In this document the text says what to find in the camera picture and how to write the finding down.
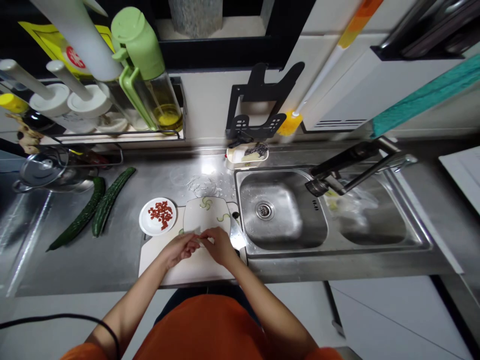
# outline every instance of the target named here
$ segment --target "oil bottle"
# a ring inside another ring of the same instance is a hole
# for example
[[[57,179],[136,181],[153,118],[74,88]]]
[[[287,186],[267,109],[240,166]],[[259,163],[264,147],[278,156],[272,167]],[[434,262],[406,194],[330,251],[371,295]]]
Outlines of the oil bottle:
[[[180,131],[183,116],[154,30],[136,7],[125,7],[111,23],[115,54],[124,66],[120,85],[146,122]]]

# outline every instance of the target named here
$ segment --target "teal towel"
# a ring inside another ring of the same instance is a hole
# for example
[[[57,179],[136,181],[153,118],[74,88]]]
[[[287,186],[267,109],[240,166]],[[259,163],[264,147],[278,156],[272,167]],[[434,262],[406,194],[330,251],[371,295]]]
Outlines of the teal towel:
[[[428,84],[375,116],[373,134],[377,138],[411,118],[458,94],[480,80],[480,54],[458,64]]]

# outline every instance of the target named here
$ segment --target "hand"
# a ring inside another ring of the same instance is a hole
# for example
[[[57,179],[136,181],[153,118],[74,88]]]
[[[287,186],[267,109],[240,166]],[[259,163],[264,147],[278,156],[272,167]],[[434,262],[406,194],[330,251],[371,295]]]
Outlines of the hand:
[[[193,233],[175,236],[158,254],[166,270],[170,270],[181,260],[188,259],[200,247],[195,241],[198,238]]]
[[[215,243],[211,243],[208,238],[213,238]],[[211,257],[220,265],[227,269],[240,258],[230,242],[229,235],[221,227],[212,227],[201,233],[199,240],[210,253]]]

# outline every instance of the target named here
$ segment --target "small white plate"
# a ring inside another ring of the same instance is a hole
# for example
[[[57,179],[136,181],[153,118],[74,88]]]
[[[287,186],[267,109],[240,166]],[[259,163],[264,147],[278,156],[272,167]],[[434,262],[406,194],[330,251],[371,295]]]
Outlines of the small white plate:
[[[157,218],[151,219],[151,215],[149,214],[149,209],[154,208],[156,203],[167,202],[167,206],[171,207],[171,219],[168,222],[168,226],[162,230],[162,222],[159,221]],[[147,202],[140,211],[140,216],[138,217],[138,223],[140,224],[140,229],[147,235],[150,236],[158,236],[161,234],[165,234],[169,231],[174,225],[175,221],[177,220],[177,208],[175,207],[174,203],[165,198],[165,197],[156,197],[149,202]]]

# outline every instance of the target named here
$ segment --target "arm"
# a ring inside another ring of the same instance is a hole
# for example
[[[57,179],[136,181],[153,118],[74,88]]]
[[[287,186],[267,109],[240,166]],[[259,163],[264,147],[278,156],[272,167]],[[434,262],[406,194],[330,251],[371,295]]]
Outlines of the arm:
[[[277,354],[287,355],[290,359],[304,359],[318,348],[295,315],[240,260],[223,229],[208,229],[200,237],[215,261],[235,276]],[[206,238],[213,238],[215,243]]]
[[[140,320],[142,320],[167,271],[182,259],[192,256],[192,253],[200,247],[194,241],[195,238],[196,235],[194,234],[185,234],[170,241],[138,278],[133,287],[103,318],[103,321],[118,338],[120,357],[127,350]],[[97,325],[85,342],[97,344],[110,360],[117,359],[114,339],[103,326]]]

